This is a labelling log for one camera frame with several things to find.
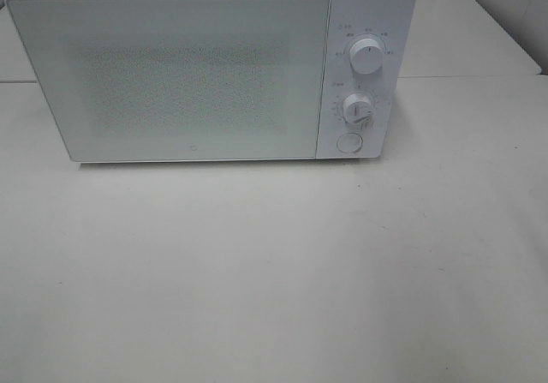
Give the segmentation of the white microwave door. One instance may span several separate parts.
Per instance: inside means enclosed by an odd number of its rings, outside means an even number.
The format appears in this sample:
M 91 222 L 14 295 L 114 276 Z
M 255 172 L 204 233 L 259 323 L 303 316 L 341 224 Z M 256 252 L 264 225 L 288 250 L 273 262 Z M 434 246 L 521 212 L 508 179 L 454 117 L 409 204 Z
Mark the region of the white microwave door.
M 329 0 L 10 0 L 77 162 L 310 159 Z

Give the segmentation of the upper white power knob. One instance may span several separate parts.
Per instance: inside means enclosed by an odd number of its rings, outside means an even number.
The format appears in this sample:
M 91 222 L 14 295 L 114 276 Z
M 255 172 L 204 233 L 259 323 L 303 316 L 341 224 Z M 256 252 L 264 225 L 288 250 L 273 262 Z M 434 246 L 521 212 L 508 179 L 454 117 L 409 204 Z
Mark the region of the upper white power knob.
M 358 38 L 348 47 L 348 59 L 355 73 L 373 74 L 383 66 L 384 44 L 372 35 Z

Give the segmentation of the white timer knob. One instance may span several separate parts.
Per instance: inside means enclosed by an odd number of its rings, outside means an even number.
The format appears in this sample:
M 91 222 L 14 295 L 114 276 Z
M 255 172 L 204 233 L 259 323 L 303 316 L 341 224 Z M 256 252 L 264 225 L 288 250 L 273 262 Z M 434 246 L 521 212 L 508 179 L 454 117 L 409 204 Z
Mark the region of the white timer knob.
M 373 112 L 372 100 L 364 93 L 350 94 L 342 102 L 342 117 L 350 125 L 369 122 Z

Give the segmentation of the white microwave oven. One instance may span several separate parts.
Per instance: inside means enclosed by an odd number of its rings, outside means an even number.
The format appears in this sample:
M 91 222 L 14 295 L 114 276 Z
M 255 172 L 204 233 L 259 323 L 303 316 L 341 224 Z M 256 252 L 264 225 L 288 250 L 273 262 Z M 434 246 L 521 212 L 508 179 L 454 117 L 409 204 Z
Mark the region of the white microwave oven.
M 415 0 L 5 0 L 79 163 L 375 159 Z

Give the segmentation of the white adjacent table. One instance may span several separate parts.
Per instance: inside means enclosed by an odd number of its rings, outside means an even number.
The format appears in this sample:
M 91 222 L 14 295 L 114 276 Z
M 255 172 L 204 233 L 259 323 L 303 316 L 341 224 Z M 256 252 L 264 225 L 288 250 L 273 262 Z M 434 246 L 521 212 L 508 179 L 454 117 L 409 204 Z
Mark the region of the white adjacent table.
M 475 0 L 416 0 L 400 78 L 539 75 Z

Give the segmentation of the round door release button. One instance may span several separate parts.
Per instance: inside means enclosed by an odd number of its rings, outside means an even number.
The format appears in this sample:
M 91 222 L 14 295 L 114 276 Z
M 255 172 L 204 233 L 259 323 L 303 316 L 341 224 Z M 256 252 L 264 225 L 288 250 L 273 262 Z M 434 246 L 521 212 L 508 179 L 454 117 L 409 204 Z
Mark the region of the round door release button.
M 337 149 L 341 153 L 351 154 L 361 150 L 363 139 L 361 135 L 356 133 L 347 133 L 337 139 Z

